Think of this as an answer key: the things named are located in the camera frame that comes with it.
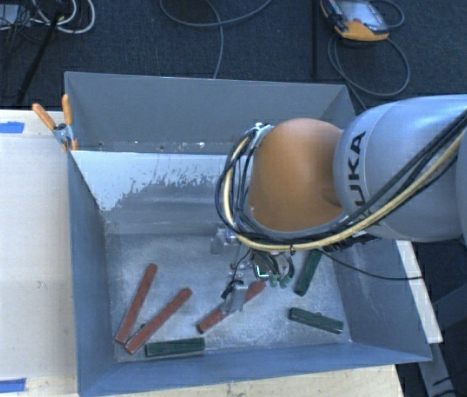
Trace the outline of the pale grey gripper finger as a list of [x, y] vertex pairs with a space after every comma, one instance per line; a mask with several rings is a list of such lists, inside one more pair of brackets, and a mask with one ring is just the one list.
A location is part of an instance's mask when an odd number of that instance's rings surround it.
[[242, 310], [248, 289], [248, 285], [238, 282], [228, 285], [223, 301], [223, 312], [234, 313], [235, 311]]

